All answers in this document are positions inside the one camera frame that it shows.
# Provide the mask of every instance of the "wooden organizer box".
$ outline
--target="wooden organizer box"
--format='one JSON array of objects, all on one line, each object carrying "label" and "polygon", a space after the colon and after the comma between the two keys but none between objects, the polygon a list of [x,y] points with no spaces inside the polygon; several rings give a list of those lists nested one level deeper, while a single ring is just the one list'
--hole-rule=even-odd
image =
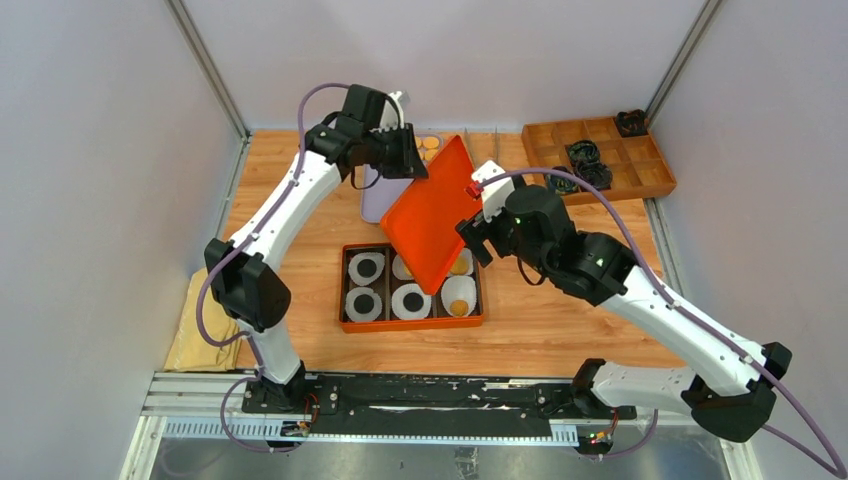
[{"label": "wooden organizer box", "polygon": [[[362,252],[379,252],[385,255],[386,264],[383,272],[368,287],[380,297],[383,303],[383,312],[373,322],[353,322],[345,313],[345,297],[347,292],[357,287],[350,275],[348,275],[348,265],[350,260],[357,253]],[[441,293],[442,289],[436,295],[432,296],[430,315],[421,320],[400,320],[392,312],[391,296],[401,285],[412,283],[412,280],[399,280],[392,274],[392,261],[397,256],[397,252],[389,243],[374,243],[360,245],[345,245],[342,248],[342,272],[341,272],[341,295],[339,298],[339,325],[345,333],[364,333],[364,332],[387,332],[401,330],[426,330],[432,328],[458,328],[458,327],[479,327],[483,324],[483,314],[485,308],[485,299],[483,297],[483,280],[481,278],[480,264],[475,259],[474,271],[470,277],[474,279],[477,285],[477,305],[467,317],[452,317],[445,311],[442,306]]]},{"label": "wooden organizer box", "polygon": [[[579,140],[598,145],[601,162],[612,171],[612,185],[602,190],[609,200],[651,198],[668,195],[677,181],[662,153],[648,133],[640,137],[622,138],[614,117],[598,117],[524,126],[521,140],[531,167],[565,165],[574,172],[566,147]],[[545,185],[543,175],[535,175],[536,183]],[[563,196],[567,205],[593,203],[598,200],[589,192],[579,191]]]}]

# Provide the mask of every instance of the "white wall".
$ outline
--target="white wall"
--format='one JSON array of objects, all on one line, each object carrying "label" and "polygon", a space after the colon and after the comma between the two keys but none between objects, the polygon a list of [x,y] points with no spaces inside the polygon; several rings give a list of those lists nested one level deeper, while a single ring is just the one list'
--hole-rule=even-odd
[{"label": "white wall", "polygon": [[520,129],[645,108],[703,0],[186,4],[253,128],[294,126],[300,97],[336,81],[407,90],[419,126]]},{"label": "white wall", "polygon": [[[729,1],[654,133],[692,299],[795,358],[787,384],[848,455],[848,3]],[[785,401],[779,427],[812,441]],[[831,478],[768,433],[767,479]]]},{"label": "white wall", "polygon": [[0,477],[116,478],[237,140],[162,1],[3,2]]}]

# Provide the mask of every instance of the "yellow cloth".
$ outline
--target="yellow cloth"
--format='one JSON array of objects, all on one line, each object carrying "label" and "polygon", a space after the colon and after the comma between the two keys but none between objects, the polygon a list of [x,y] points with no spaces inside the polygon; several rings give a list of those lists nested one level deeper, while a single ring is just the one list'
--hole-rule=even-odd
[{"label": "yellow cloth", "polygon": [[[221,372],[234,370],[236,367],[241,340],[226,347],[213,347],[203,340],[197,330],[195,305],[204,280],[206,280],[205,268],[191,276],[183,312],[180,315],[180,328],[177,330],[171,351],[168,352],[168,359],[165,361],[166,371]],[[209,336],[216,340],[230,338],[239,331],[236,322],[228,317],[224,309],[212,299],[211,292],[203,300],[203,325],[206,326]]]}]

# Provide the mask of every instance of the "gray floor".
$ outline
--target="gray floor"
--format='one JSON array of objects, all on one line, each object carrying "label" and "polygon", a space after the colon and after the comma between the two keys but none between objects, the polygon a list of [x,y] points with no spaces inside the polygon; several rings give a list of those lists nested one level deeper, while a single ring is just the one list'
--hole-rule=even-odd
[{"label": "gray floor", "polygon": [[[616,445],[641,437],[619,427]],[[225,440],[166,440],[153,479],[181,478],[345,480],[526,479],[729,479],[719,442],[697,427],[662,427],[642,450],[601,464],[553,447],[457,447],[443,445],[307,444],[289,454],[251,453]]]}]

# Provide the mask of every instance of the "wooden table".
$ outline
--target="wooden table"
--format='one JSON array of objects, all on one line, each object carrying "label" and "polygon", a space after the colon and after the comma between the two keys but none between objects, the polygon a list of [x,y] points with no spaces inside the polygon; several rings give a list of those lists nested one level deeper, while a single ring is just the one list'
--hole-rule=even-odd
[{"label": "wooden table", "polygon": [[[493,155],[492,134],[472,134],[471,144],[478,163]],[[254,136],[224,238],[264,202],[297,145],[295,132],[261,131]],[[520,135],[501,134],[500,164],[507,170],[527,166]],[[308,369],[567,377],[589,357],[637,366],[682,365],[656,340],[616,315],[567,297],[550,284],[527,285],[513,259],[495,260],[484,271],[488,314],[482,327],[345,334],[338,325],[341,248],[387,241],[378,225],[362,221],[360,195],[349,185],[331,193],[306,222],[278,271],[292,290],[286,321]],[[659,271],[642,201],[616,202],[616,208]],[[579,229],[622,239],[600,205],[569,207],[569,214]],[[238,365],[254,364],[244,345]]]}]

